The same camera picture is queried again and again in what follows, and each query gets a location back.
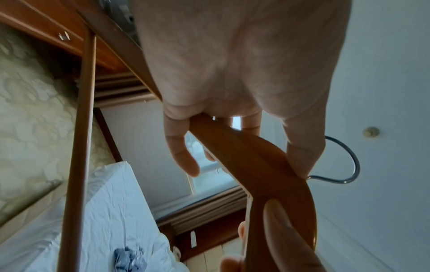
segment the wallpaper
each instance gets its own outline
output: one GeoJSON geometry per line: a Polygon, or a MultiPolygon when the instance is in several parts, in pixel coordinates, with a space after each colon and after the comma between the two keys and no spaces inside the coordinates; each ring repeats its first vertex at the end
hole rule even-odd
{"type": "MultiPolygon", "coordinates": [[[[0,25],[0,225],[69,176],[76,99],[44,61],[0,25]]],[[[114,162],[94,120],[90,171],[114,162]]]]}

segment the fingernail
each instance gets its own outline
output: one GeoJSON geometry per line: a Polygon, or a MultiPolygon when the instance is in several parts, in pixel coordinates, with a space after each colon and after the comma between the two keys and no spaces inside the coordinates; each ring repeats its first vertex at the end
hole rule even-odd
{"type": "Polygon", "coordinates": [[[267,207],[269,208],[269,211],[273,218],[284,227],[291,228],[291,221],[288,218],[287,213],[285,212],[284,208],[282,207],[281,203],[276,199],[270,199],[266,203],[267,207]]]}

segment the white mattress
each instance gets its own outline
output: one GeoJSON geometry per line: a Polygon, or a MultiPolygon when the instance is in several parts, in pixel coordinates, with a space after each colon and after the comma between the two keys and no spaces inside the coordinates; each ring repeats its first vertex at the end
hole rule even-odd
{"type": "MultiPolygon", "coordinates": [[[[65,199],[0,246],[0,271],[55,271],[65,199]]],[[[145,272],[188,272],[157,228],[130,165],[111,164],[89,179],[80,271],[114,271],[113,251],[144,249],[145,272]]]]}

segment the wooden floor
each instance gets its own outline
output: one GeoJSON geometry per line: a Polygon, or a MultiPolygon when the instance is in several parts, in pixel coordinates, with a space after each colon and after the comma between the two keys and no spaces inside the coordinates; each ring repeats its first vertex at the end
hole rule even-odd
{"type": "Polygon", "coordinates": [[[217,272],[219,262],[224,255],[241,255],[242,242],[239,238],[229,241],[221,246],[192,257],[184,263],[190,272],[217,272]]]}

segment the window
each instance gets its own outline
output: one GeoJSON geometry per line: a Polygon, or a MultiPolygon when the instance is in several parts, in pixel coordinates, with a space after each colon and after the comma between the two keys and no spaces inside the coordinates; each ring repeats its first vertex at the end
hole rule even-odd
{"type": "MultiPolygon", "coordinates": [[[[241,129],[241,118],[233,118],[233,128],[241,129]]],[[[196,159],[200,166],[200,175],[198,177],[188,177],[194,194],[199,194],[216,187],[225,188],[226,185],[231,187],[237,186],[233,177],[224,172],[218,162],[212,162],[205,157],[203,145],[191,134],[185,136],[185,143],[191,155],[196,159]]]]}

